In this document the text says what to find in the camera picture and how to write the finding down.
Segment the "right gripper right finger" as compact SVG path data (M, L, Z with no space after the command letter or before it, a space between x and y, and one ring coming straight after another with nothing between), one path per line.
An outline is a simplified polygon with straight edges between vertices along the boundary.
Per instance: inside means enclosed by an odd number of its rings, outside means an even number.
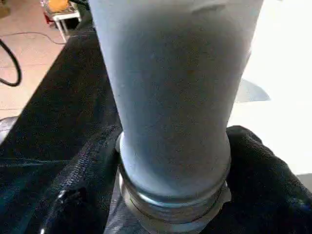
M310 234L312 194L247 128L227 128L232 200L214 219L216 234Z

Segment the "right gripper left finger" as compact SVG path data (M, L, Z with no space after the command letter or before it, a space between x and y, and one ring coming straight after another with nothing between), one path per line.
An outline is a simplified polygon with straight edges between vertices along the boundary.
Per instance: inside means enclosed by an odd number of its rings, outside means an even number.
M100 129L57 176L41 233L104 232L119 161L115 144L120 133L116 125Z

